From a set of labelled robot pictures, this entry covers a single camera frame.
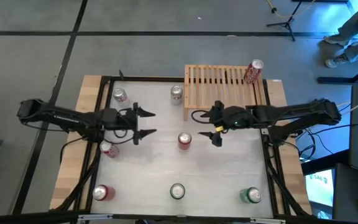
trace gray floor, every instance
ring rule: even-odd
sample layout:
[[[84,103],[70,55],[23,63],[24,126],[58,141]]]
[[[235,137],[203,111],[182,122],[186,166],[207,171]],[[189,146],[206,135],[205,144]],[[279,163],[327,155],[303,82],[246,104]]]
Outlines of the gray floor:
[[[288,15],[296,3],[272,1],[278,12]],[[81,1],[0,0],[0,30],[72,30]],[[295,18],[296,32],[336,32],[349,17],[345,4],[314,3]],[[230,1],[89,1],[80,30],[185,30],[281,32],[266,28],[280,22],[260,0]],[[16,118],[21,100],[48,100],[52,92],[68,36],[0,36],[0,215],[9,212],[36,131]],[[289,104],[315,98],[336,103],[350,100],[350,87],[319,85],[318,76],[352,77],[358,61],[338,68],[326,68],[323,61],[342,48],[328,45],[321,37],[77,37],[57,105],[74,108],[84,75],[182,77],[184,64],[247,65],[264,61],[264,78],[281,79]],[[349,117],[342,119],[349,123]],[[348,129],[321,135],[332,151],[348,147]],[[24,212],[48,209],[59,168],[58,152],[66,134],[48,133],[30,188]],[[301,139],[300,148],[309,145]],[[320,143],[315,157],[328,155]]]

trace red soda can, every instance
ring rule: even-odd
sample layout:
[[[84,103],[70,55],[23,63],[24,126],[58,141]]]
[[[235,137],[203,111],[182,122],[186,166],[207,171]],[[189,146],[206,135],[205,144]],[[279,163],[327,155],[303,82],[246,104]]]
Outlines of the red soda can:
[[[106,185],[98,185],[93,189],[93,198],[98,201],[108,201],[114,198],[116,190]]]
[[[186,150],[190,147],[191,143],[191,134],[189,133],[180,133],[178,136],[178,145],[182,150]]]
[[[100,143],[100,151],[102,151],[108,157],[115,158],[119,154],[117,146],[113,146],[110,142],[102,141]]]
[[[252,63],[249,64],[246,73],[244,74],[244,81],[246,83],[254,83],[262,69],[264,67],[264,63],[259,59],[253,59]]]

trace sneaker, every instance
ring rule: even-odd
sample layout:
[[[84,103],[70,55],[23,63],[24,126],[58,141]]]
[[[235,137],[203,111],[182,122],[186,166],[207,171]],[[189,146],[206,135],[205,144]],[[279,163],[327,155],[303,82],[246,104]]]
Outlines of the sneaker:
[[[324,36],[324,40],[329,44],[339,44],[342,46],[346,46],[349,44],[349,40],[343,40],[344,38],[340,34],[332,35],[332,36]]]
[[[148,224],[146,220],[134,220],[134,224]]]
[[[335,68],[338,65],[342,65],[346,62],[349,62],[349,59],[347,59],[345,54],[341,54],[340,56],[334,57],[332,59],[327,59],[325,62],[327,67]]]

